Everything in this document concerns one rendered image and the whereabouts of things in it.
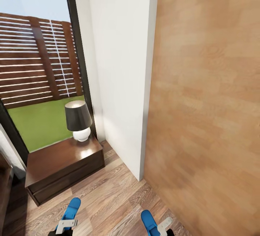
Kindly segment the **sandal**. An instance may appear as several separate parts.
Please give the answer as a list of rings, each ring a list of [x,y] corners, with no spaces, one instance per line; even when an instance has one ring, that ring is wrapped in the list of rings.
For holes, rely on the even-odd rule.
[[[148,236],[160,236],[160,232],[157,230],[157,224],[149,210],[144,210],[141,213],[142,222],[148,232]]]
[[[62,217],[61,220],[70,220],[75,218],[78,209],[81,205],[81,200],[79,198],[73,198],[70,202],[70,204],[67,207],[66,212],[64,213],[64,216]],[[70,230],[70,227],[64,227],[64,230]]]

